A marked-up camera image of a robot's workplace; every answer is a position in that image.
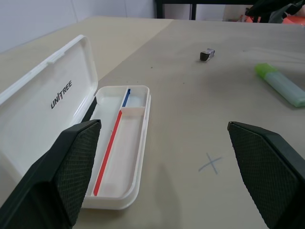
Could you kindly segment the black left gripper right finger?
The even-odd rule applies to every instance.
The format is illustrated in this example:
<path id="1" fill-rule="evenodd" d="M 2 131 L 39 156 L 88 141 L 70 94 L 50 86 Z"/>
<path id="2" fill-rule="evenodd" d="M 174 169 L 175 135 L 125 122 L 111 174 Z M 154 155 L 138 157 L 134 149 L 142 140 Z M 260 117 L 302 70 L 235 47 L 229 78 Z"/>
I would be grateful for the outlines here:
<path id="1" fill-rule="evenodd" d="M 270 229 L 305 227 L 305 160 L 277 133 L 240 122 L 227 130 L 252 200 Z"/>

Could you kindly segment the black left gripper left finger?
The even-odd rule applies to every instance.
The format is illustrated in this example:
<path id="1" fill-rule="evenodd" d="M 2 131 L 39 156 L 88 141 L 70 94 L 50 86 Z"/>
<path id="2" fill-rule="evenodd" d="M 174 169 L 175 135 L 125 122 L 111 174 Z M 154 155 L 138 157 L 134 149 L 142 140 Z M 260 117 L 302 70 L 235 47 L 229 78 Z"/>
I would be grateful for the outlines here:
<path id="1" fill-rule="evenodd" d="M 71 229 L 92 175 L 99 119 L 62 131 L 0 208 L 2 229 Z"/>

